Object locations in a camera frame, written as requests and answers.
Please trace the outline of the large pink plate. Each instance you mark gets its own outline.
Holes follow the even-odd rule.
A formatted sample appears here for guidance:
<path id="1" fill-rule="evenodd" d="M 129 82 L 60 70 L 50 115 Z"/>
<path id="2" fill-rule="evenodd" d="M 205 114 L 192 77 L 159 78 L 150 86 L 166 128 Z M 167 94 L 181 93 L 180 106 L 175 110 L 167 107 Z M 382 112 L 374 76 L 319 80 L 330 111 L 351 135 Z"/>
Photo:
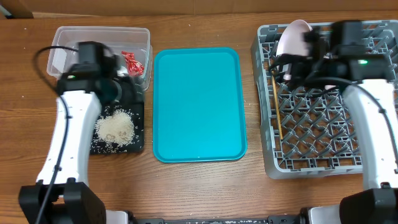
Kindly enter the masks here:
<path id="1" fill-rule="evenodd" d="M 304 40 L 304 34 L 312 31 L 312 27 L 306 21 L 298 19 L 291 22 L 283 31 L 276 52 L 276 59 L 280 62 L 277 68 L 281 68 L 282 80 L 291 81 L 294 66 L 298 63 L 308 62 L 309 49 Z"/>

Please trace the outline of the grey dishwasher rack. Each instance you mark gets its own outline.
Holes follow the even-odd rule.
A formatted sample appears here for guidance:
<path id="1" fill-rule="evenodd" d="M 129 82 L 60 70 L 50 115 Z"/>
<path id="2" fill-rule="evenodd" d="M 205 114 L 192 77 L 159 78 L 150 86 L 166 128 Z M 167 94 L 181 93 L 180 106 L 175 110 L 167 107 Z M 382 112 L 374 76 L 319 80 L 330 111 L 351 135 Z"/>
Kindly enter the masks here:
<path id="1" fill-rule="evenodd" d="M 397 113 L 397 22 L 362 21 L 362 24 L 368 53 L 388 59 Z M 310 25 L 328 37 L 332 23 Z M 304 86 L 291 90 L 284 81 L 275 79 L 283 133 L 280 140 L 269 67 L 287 26 L 260 26 L 251 49 L 267 175 L 273 179 L 294 179 L 363 174 L 354 124 L 340 90 Z"/>

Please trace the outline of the wooden chopstick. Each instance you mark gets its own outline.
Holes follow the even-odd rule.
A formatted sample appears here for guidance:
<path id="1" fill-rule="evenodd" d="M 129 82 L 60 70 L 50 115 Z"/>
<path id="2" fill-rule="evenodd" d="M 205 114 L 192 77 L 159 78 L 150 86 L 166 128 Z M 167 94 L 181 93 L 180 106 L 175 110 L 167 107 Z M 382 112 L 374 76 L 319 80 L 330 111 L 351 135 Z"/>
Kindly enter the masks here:
<path id="1" fill-rule="evenodd" d="M 283 140 L 283 133 L 282 133 L 282 126 L 281 126 L 281 120 L 280 120 L 280 113 L 279 113 L 279 100 L 277 96 L 277 89 L 276 89 L 276 83 L 275 83 L 275 78 L 274 76 L 271 76 L 272 80 L 272 87 L 273 87 L 273 95 L 274 95 L 274 102 L 275 102 L 275 112 L 277 116 L 277 125 L 278 125 L 278 130 L 279 130 L 279 136 L 280 140 Z"/>

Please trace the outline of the white tissue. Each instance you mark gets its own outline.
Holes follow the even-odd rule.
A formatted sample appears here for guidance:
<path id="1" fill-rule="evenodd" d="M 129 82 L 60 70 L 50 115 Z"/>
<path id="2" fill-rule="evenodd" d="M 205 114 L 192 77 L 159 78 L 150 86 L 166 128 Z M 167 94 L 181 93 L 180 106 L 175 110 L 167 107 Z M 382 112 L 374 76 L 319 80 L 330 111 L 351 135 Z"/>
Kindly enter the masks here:
<path id="1" fill-rule="evenodd" d="M 128 77 L 128 70 L 126 67 L 120 66 L 120 68 L 117 70 L 117 74 L 119 77 Z"/>

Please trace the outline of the teal serving tray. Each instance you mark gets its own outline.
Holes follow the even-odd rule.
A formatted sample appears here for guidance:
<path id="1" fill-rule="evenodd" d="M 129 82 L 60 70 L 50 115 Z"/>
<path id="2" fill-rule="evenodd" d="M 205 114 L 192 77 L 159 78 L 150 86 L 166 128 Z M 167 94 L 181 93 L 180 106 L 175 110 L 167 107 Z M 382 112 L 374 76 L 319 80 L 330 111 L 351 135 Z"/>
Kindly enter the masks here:
<path id="1" fill-rule="evenodd" d="M 248 148 L 239 55 L 168 49 L 154 62 L 153 153 L 164 163 L 235 161 Z"/>

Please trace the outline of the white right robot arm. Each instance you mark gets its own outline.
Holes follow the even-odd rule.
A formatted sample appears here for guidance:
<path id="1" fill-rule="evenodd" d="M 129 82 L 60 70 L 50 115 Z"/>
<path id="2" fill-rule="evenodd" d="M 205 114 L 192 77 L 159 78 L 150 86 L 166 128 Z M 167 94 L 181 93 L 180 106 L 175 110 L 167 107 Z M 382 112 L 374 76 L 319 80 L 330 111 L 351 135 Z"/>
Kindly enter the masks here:
<path id="1" fill-rule="evenodd" d="M 332 23 L 323 37 L 303 20 L 283 31 L 269 70 L 290 89 L 339 88 L 354 124 L 364 189 L 338 205 L 304 208 L 306 223 L 397 222 L 397 113 L 388 59 L 370 54 L 358 20 Z"/>

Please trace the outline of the red strawberry candy wrapper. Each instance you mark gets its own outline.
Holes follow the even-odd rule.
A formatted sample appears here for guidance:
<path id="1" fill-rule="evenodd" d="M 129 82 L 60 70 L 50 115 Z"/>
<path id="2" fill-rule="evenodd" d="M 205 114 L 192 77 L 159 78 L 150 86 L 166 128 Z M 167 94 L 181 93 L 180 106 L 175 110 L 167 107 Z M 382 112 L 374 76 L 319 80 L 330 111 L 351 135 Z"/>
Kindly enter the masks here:
<path id="1" fill-rule="evenodd" d="M 136 77 L 144 74 L 145 68 L 143 64 L 136 60 L 134 53 L 122 51 L 121 54 L 124 57 L 129 76 Z"/>

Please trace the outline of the small pink bowl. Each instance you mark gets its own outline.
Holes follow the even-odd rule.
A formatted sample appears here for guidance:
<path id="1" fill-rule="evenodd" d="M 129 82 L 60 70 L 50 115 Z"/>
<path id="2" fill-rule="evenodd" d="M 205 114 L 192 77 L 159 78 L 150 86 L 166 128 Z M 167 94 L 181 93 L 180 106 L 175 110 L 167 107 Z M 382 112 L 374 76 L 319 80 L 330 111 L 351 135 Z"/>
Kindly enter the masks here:
<path id="1" fill-rule="evenodd" d="M 325 90 L 329 90 L 329 89 L 332 89 L 334 87 L 336 87 L 336 86 L 335 85 L 325 85 L 324 89 Z"/>

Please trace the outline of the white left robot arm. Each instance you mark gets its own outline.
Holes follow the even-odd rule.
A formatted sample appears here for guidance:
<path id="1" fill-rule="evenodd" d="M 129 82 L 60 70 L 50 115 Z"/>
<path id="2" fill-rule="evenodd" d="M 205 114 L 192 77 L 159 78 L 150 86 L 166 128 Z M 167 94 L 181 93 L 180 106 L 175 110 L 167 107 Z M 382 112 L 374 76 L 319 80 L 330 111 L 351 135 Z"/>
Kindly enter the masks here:
<path id="1" fill-rule="evenodd" d="M 52 85 L 41 72 L 38 50 L 34 69 L 57 96 L 57 118 L 44 166 L 34 185 L 19 191 L 29 223 L 137 223 L 130 211 L 106 209 L 88 186 L 88 160 L 95 123 L 104 107 L 133 113 L 135 149 L 144 143 L 144 91 L 131 77 L 120 77 L 118 57 L 100 42 L 79 42 L 78 62 Z"/>

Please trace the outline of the clear plastic waste bin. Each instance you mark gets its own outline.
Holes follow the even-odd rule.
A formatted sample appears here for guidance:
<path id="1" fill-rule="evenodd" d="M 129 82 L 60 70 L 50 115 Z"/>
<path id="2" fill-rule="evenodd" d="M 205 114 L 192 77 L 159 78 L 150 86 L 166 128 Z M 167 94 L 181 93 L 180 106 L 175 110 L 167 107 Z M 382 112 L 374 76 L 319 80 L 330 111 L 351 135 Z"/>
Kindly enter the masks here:
<path id="1" fill-rule="evenodd" d="M 132 52 L 137 61 L 144 66 L 144 74 L 140 77 L 142 87 L 147 90 L 152 73 L 153 52 L 150 45 L 150 32 L 138 27 L 107 27 L 107 26 L 61 26 L 53 38 L 53 45 L 78 48 L 79 42 L 94 41 L 108 46 L 107 56 L 116 55 L 118 68 L 127 67 L 121 52 Z"/>

